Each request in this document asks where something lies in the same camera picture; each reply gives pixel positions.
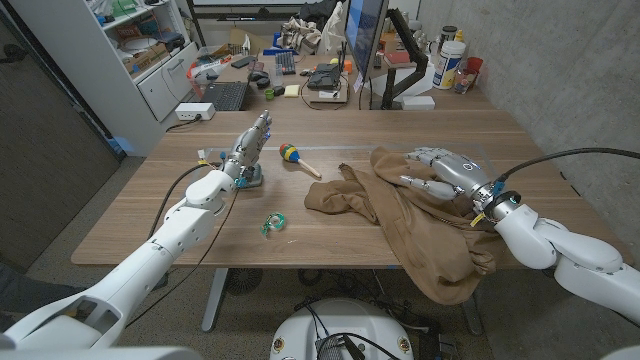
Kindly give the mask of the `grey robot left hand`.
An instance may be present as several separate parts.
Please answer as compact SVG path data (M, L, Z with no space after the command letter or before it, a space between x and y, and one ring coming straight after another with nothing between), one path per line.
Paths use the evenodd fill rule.
M231 178L236 179L247 168L254 166L259 159L264 144L270 138L271 124L271 115L268 110L264 110L254 125L236 139L224 161L222 171Z

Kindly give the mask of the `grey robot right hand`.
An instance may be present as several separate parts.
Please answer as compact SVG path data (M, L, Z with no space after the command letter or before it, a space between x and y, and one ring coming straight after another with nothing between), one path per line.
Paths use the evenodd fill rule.
M465 195L473 201L477 212L483 212L493 199L490 179L478 164L466 156L443 148L420 147L406 153L405 157L429 165L440 181L401 175L403 184L422 189L441 200Z

